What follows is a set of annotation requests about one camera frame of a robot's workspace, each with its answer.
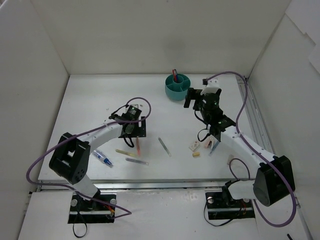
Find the orange transparent pen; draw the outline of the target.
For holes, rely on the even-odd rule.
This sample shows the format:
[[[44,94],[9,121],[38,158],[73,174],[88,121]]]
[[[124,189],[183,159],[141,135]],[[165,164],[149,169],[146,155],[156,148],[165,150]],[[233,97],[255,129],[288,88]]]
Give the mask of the orange transparent pen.
[[[141,156],[141,149],[140,149],[140,142],[139,142],[139,138],[138,138],[138,137],[136,137],[135,141],[136,141],[137,155],[140,157],[140,156]]]

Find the red gel pen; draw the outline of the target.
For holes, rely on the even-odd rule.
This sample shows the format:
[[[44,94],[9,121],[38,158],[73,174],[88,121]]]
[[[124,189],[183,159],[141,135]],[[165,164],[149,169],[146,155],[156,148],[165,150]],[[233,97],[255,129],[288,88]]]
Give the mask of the red gel pen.
[[[176,73],[177,73],[177,72],[176,72],[176,69],[173,69],[173,70],[172,70],[172,76],[173,76],[173,80],[174,80],[175,83],[178,82]]]

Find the blue ballpoint pen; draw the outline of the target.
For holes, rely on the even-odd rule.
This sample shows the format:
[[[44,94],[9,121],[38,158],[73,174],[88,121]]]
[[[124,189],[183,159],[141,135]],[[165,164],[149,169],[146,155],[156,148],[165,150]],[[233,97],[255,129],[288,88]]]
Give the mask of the blue ballpoint pen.
[[[173,70],[175,82],[178,83],[178,72],[176,69]]]

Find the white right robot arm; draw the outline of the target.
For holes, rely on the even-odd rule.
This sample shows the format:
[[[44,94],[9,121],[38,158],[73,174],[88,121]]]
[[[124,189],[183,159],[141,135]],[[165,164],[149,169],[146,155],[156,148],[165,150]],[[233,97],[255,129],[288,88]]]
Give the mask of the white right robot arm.
[[[269,207],[284,197],[294,196],[295,182],[290,160],[286,156],[275,156],[261,148],[237,128],[236,123],[220,109],[222,90],[203,93],[190,87],[185,97],[184,108],[194,101],[193,110],[201,114],[207,135],[235,151],[246,164],[255,164],[256,175],[252,180],[235,180],[222,188],[221,200],[233,206],[241,199],[256,200]]]

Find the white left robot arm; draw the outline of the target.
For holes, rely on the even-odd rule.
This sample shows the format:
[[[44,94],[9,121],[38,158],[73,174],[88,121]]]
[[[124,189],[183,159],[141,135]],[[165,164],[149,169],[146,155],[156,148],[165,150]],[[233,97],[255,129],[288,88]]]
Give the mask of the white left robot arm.
[[[49,168],[81,194],[81,202],[87,209],[94,210],[100,204],[100,190],[87,175],[91,153],[113,139],[145,137],[149,115],[141,116],[141,113],[140,109],[129,105],[122,115],[111,114],[110,121],[103,123],[98,130],[83,136],[67,132],[60,137]]]

